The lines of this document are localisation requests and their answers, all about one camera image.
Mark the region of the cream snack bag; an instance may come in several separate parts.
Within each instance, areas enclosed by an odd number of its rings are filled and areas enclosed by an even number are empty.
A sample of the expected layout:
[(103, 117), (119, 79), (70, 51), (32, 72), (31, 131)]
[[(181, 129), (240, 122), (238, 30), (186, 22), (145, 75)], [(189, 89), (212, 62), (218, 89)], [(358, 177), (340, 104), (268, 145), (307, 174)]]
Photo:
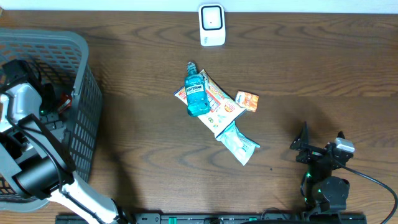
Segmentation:
[[(215, 136), (231, 124), (245, 109), (240, 107), (229, 95), (227, 95), (208, 75), (202, 70), (199, 72), (207, 82), (206, 92), (210, 103), (210, 112), (197, 116)], [(175, 92), (175, 96), (187, 105), (185, 86)]]

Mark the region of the light blue wipes packet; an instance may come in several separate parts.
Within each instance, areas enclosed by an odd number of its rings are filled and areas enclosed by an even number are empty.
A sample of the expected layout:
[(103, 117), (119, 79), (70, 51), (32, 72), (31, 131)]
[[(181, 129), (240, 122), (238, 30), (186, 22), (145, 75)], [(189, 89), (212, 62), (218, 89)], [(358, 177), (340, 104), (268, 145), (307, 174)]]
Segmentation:
[(255, 149), (260, 148), (258, 143), (250, 140), (240, 132), (235, 121), (229, 124), (216, 137), (216, 140), (222, 142), (243, 166), (248, 163)]

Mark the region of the blue mouthwash bottle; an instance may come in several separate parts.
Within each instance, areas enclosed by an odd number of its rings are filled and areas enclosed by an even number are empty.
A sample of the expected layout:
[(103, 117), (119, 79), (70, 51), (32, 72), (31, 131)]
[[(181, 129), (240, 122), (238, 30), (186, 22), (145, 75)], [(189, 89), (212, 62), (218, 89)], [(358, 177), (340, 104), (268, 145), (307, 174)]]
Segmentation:
[(190, 116), (197, 117), (210, 112), (206, 84), (205, 77), (198, 73), (196, 65), (193, 62), (188, 62), (185, 93), (187, 96), (187, 113)]

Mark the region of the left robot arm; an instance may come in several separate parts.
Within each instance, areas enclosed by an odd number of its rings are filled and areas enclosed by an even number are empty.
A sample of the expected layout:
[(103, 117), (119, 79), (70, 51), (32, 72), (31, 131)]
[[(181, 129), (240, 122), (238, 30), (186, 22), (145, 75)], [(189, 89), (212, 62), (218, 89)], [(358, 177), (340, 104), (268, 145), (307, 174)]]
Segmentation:
[(1, 86), (1, 209), (31, 212), (59, 203), (88, 223), (134, 223), (87, 183), (102, 96), (94, 81), (69, 95), (32, 81)]

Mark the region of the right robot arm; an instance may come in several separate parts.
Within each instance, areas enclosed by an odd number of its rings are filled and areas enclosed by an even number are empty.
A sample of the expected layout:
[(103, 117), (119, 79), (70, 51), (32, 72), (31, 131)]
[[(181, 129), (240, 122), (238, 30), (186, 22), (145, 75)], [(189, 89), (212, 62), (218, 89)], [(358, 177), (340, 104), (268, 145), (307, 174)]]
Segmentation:
[(298, 151), (297, 162), (308, 165), (300, 186), (306, 206), (303, 218), (310, 221), (322, 215), (339, 215), (346, 210), (350, 184), (346, 179), (332, 175), (355, 152), (354, 144), (345, 138), (343, 132), (340, 131), (336, 139), (325, 147), (316, 147), (309, 143), (308, 126), (304, 123), (290, 149)]

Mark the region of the red snack bar wrapper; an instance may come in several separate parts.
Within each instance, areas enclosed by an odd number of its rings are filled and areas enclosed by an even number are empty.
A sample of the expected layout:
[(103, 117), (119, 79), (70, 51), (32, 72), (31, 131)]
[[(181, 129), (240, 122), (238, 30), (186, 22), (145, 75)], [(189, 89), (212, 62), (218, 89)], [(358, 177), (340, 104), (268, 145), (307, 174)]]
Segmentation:
[(70, 95), (62, 93), (60, 97), (59, 106), (57, 108), (58, 114), (61, 114), (65, 110), (69, 109), (69, 107), (71, 107), (72, 105), (72, 100), (73, 98)]

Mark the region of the small orange packet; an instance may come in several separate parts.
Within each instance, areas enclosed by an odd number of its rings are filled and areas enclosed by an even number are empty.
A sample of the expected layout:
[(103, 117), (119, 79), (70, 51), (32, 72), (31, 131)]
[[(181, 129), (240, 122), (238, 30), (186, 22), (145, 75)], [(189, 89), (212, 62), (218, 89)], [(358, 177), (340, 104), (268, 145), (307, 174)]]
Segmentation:
[(250, 112), (256, 112), (259, 96), (245, 91), (238, 91), (235, 102)]

